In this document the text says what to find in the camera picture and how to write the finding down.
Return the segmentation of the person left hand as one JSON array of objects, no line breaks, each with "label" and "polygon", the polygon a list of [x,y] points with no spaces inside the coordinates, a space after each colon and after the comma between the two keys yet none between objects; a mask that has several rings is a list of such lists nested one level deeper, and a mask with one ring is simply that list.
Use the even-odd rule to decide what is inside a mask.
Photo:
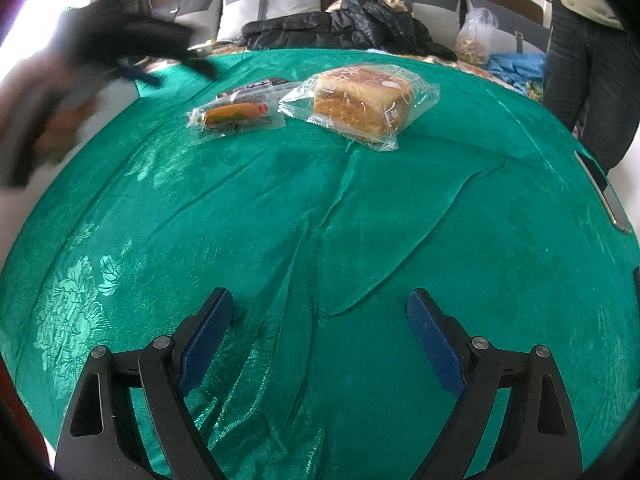
[{"label": "person left hand", "polygon": [[17,63],[1,81],[1,183],[24,185],[37,162],[63,151],[74,122],[92,114],[81,105],[62,116],[63,102],[72,96],[92,98],[98,92],[82,81],[82,73],[55,53],[41,51]]}]

